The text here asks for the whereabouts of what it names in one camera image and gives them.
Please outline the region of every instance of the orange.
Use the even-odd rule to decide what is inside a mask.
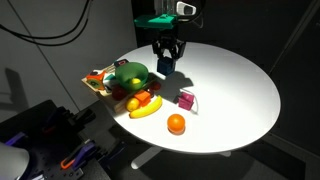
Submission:
[[[131,112],[140,107],[140,102],[137,98],[129,98],[126,103],[126,109]]]
[[[184,132],[185,123],[184,117],[180,114],[172,114],[167,121],[169,131],[177,135]]]

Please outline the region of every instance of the round white table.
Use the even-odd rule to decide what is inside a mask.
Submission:
[[[199,43],[187,43],[176,63],[176,72],[165,77],[157,73],[158,58],[151,46],[133,50],[119,59],[140,62],[160,77],[163,99],[154,114],[130,119],[129,113],[115,114],[125,130],[153,145],[132,162],[139,168],[162,149],[193,154],[219,153],[244,147],[265,135],[280,112],[280,97],[269,76],[246,58],[228,50]],[[173,103],[180,91],[195,96],[190,111]],[[182,135],[167,129],[167,118],[174,113],[186,120]]]

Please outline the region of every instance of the wooden tray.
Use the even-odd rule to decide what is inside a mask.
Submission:
[[[102,70],[105,70],[107,73],[113,73],[113,72],[115,72],[115,66],[110,65]],[[148,80],[147,80],[146,84],[142,87],[142,89],[148,89],[151,82],[155,81],[156,78],[157,78],[157,76],[155,74],[149,73]],[[90,88],[90,90],[94,93],[94,95],[96,95],[101,101],[103,101],[108,107],[110,107],[116,113],[122,111],[125,108],[125,103],[126,103],[127,99],[130,98],[131,96],[133,96],[137,92],[137,91],[133,91],[133,92],[129,93],[122,100],[117,101],[112,98],[111,91],[98,90],[98,89],[93,88],[89,83],[87,83],[87,78],[83,78],[83,79],[81,79],[81,81],[87,87]]]

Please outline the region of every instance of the purple object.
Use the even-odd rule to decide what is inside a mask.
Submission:
[[[84,165],[86,163],[86,160],[90,158],[95,152],[96,146],[93,142],[89,142],[88,144],[84,145],[75,158],[74,163],[72,164],[73,170],[77,170],[82,165]]]
[[[179,107],[190,111],[193,105],[194,95],[182,92],[179,97]]]
[[[26,134],[24,134],[23,132],[19,132],[18,134],[13,136],[11,139],[9,139],[5,144],[7,146],[13,146],[16,142],[18,142],[20,139],[22,139],[25,136]]]

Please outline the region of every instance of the orange object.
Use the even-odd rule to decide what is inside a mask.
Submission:
[[[61,161],[60,166],[62,169],[68,169],[73,163],[74,163],[74,159],[72,161],[70,161],[68,164],[64,164],[64,162],[66,161],[66,159],[64,159],[63,161]]]
[[[169,116],[167,125],[171,133],[180,135],[184,133],[185,130],[185,119],[180,114],[172,114]]]
[[[139,100],[141,107],[144,107],[151,102],[151,95],[145,90],[140,90],[133,96]]]
[[[90,74],[86,76],[87,83],[90,84],[93,88],[98,90],[104,90],[103,78],[106,74],[106,71],[93,70]]]

